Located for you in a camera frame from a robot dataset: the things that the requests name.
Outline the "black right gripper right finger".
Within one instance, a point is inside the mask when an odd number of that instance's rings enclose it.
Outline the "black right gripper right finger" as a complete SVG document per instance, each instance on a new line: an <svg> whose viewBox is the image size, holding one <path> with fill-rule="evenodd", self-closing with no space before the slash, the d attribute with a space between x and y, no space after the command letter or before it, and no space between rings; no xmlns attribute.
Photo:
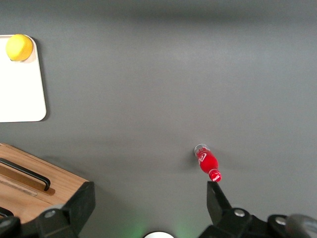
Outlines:
<svg viewBox="0 0 317 238"><path fill-rule="evenodd" d="M247 210L232 207L216 182L207 183L207 209L212 224L201 238L315 238L317 220L302 214L270 215L263 221Z"/></svg>

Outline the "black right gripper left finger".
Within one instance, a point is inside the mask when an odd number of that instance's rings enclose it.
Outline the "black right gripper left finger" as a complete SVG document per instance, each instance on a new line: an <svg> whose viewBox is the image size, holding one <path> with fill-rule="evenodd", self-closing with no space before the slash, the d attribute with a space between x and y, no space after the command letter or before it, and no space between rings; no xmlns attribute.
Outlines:
<svg viewBox="0 0 317 238"><path fill-rule="evenodd" d="M96 206L95 184L84 182L60 208L43 211L22 224L15 216L0 220L2 238L77 238Z"/></svg>

